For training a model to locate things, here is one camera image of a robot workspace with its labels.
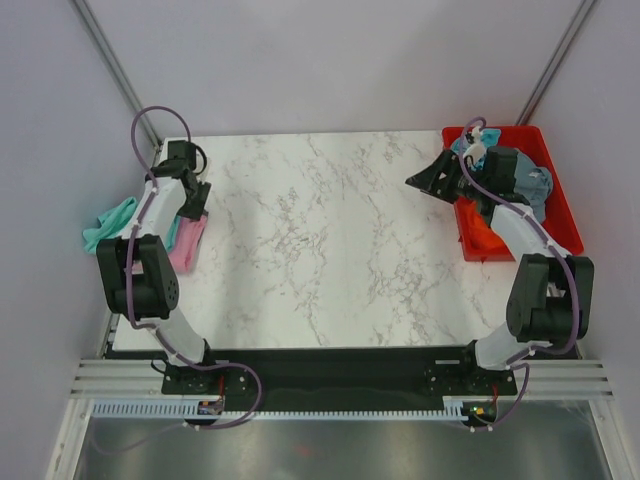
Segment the teal t shirt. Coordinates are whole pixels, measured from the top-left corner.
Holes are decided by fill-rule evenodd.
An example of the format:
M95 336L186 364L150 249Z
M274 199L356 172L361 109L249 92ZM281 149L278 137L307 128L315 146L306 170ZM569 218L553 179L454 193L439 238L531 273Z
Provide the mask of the teal t shirt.
M137 219L137 210L139 207L138 200L133 197L127 197L115 207L101 213L97 216L97 227L90 227L82 231L84 242L84 251L90 255L96 254L96 249L101 240L110 240L121 235L123 230L132 220ZM180 218L174 216L171 225L164 237L164 245L167 252L171 252L176 244Z

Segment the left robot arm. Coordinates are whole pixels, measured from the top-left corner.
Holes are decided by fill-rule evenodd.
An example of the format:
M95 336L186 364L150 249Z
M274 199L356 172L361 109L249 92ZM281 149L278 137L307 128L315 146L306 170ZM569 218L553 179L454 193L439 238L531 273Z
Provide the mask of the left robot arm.
M196 228L208 219L211 184L198 178L207 157L188 140L169 142L167 154L148 171L131 220L116 237L98 242L96 257L111 312L154 337L171 363L188 365L185 382L198 393L208 393L218 385L220 371L204 360L207 341L178 307L179 280L165 246L175 219Z

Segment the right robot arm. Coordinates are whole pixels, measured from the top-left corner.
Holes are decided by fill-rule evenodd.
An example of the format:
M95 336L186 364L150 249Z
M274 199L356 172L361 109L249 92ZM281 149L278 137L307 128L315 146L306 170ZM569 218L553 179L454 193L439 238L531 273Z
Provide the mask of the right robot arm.
M564 355L572 350L588 329L595 273L589 258L572 255L551 237L517 192L517 151L495 146L483 157L482 168L471 171L471 153L445 149L405 181L449 204L475 201L485 224L518 263L504 323L474 341L475 359L458 368L460 386L473 394L493 383L493 370L513 369L536 353Z

